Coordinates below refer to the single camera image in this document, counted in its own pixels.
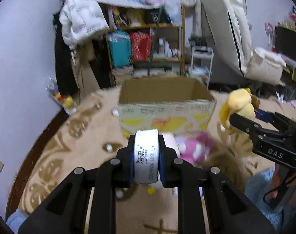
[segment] white rolling cart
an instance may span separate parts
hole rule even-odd
[[[212,74],[212,62],[213,62],[213,49],[206,46],[193,46],[191,49],[191,66],[189,73],[192,77],[200,78],[207,74],[206,87],[208,89],[210,78]],[[206,66],[195,67],[194,59],[209,59],[210,60],[210,69]]]

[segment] yellow plush toy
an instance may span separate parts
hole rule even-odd
[[[226,130],[231,130],[229,118],[233,113],[254,121],[254,110],[259,108],[259,104],[260,101],[251,94],[250,89],[232,91],[219,111],[219,120]]]

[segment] wooden baseboard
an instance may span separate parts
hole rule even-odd
[[[37,160],[43,152],[44,147],[46,146],[48,141],[55,135],[60,126],[67,120],[68,117],[69,116],[67,115],[67,113],[64,111],[64,109],[62,109],[52,119],[43,133],[38,137],[34,146],[23,161],[9,194],[5,215],[6,220],[18,208],[24,188]]]

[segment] red bag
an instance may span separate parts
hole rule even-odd
[[[150,55],[153,35],[142,32],[132,32],[132,59],[134,61],[146,61]]]

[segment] brown cross mark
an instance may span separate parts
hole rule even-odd
[[[148,225],[148,224],[144,224],[144,227],[147,228],[147,229],[156,230],[157,234],[162,234],[163,232],[165,232],[165,233],[177,233],[176,230],[163,229],[163,219],[160,219],[159,228]]]

